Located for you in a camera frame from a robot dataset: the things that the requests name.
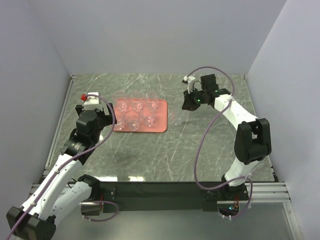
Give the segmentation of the clear faceted glass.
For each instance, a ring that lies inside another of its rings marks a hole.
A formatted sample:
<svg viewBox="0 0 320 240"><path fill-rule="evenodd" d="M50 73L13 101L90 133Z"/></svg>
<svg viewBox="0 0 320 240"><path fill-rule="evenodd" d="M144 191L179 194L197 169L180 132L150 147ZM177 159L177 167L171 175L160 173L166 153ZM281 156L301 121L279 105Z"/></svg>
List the clear faceted glass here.
<svg viewBox="0 0 320 240"><path fill-rule="evenodd" d="M132 109L136 112L140 112L143 109L144 96L141 92L130 92L128 100L131 104Z"/></svg>
<svg viewBox="0 0 320 240"><path fill-rule="evenodd" d="M117 98L115 101L115 107L120 112L125 112L129 107L129 102L125 97Z"/></svg>

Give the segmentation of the clear round glass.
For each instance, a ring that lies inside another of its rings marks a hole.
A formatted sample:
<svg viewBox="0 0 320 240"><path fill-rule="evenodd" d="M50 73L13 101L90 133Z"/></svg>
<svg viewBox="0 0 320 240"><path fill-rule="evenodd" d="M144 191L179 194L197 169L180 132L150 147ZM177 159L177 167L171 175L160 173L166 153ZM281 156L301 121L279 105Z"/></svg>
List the clear round glass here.
<svg viewBox="0 0 320 240"><path fill-rule="evenodd" d="M150 91L146 95L146 104L153 108L155 111L158 109L159 106L159 95L155 91Z"/></svg>

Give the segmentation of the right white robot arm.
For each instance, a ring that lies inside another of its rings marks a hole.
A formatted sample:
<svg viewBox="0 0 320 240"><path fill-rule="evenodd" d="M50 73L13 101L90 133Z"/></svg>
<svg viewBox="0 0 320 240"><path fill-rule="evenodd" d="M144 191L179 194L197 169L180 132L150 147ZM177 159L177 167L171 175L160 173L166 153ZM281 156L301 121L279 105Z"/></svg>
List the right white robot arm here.
<svg viewBox="0 0 320 240"><path fill-rule="evenodd" d="M271 154L270 123L266 118L258 118L249 113L235 99L234 93L225 88L219 88L214 74L204 75L200 78L201 89L195 88L196 78L191 75L183 77L182 82L187 85L184 91L182 109L195 111L201 105L210 105L218 111L219 118L223 115L236 129L234 142L235 159L229 170L222 176L217 186L206 187L202 185L193 171L195 183L205 191L220 189L221 196L231 200L238 193L239 186L249 178L252 170L259 162Z"/></svg>

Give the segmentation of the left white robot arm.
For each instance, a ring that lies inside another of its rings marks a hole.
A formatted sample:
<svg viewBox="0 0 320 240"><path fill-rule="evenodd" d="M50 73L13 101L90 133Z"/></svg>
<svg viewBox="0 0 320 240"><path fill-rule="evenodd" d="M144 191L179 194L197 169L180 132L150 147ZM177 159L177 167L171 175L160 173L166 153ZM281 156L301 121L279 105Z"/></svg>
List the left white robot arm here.
<svg viewBox="0 0 320 240"><path fill-rule="evenodd" d="M98 100L87 100L76 106L76 127L64 144L55 166L20 207L13 206L7 212L9 236L22 240L50 240L61 221L80 203L103 204L101 182L87 174L79 177L66 193L62 191L73 174L102 144L99 138L104 127L113 127L117 122L113 105L107 103L106 106L108 114Z"/></svg>

